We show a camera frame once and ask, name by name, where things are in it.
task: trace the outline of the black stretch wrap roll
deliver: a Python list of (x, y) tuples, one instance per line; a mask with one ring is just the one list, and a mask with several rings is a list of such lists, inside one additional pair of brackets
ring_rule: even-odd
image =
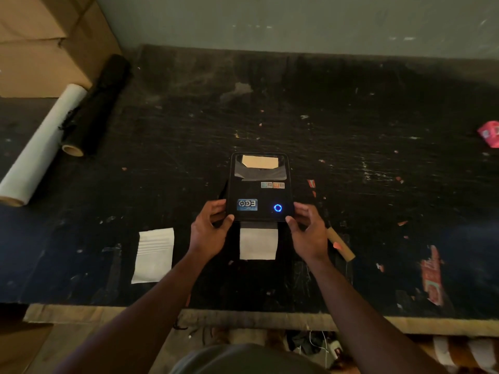
[(69, 155), (92, 154), (106, 129), (106, 121), (125, 86), (130, 63), (121, 55), (112, 55), (99, 79), (81, 104), (71, 112), (61, 128), (62, 149)]

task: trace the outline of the worn table surface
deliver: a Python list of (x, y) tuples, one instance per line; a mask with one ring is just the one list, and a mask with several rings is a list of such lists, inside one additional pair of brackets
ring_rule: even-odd
[[(130, 284), (138, 232), (174, 227), (178, 262), (190, 223), (224, 186), (231, 153), (281, 151), (295, 199), (320, 202), (349, 237), (351, 265), (331, 257), (380, 313), (498, 318), (499, 155), (476, 128), (497, 119), (499, 90), (411, 68), (145, 47), (97, 154), (59, 154), (28, 206), (0, 207), (0, 301), (133, 303), (152, 286)], [(0, 100), (0, 175), (52, 104)], [(237, 228), (229, 235), (191, 308), (327, 312), (286, 226), (275, 261), (239, 261)], [(423, 289), (421, 261), (432, 245), (440, 305)]]

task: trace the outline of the printer logo sticker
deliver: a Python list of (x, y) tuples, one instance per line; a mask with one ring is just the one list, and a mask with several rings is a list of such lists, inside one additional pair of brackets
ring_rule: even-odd
[(258, 199), (238, 199), (238, 211), (258, 211)]

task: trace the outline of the forearm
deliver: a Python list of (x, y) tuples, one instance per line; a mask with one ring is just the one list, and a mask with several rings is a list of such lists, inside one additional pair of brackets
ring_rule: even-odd
[(148, 372), (207, 260), (187, 255), (148, 293), (86, 341), (57, 372)]
[(362, 373), (443, 373), (442, 366), (378, 314), (329, 260), (308, 263)]

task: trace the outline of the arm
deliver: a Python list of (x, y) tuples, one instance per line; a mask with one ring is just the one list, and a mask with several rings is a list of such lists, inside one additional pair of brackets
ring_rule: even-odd
[(308, 225), (303, 232), (295, 219), (286, 217), (296, 253), (314, 274), (360, 372), (446, 373), (443, 366), (378, 314), (334, 268), (327, 255), (326, 227), (315, 206), (295, 202), (295, 212), (296, 220)]
[(55, 372), (147, 373), (205, 264), (221, 251), (234, 216), (224, 199), (210, 201), (191, 226), (189, 251), (147, 294), (90, 337)]

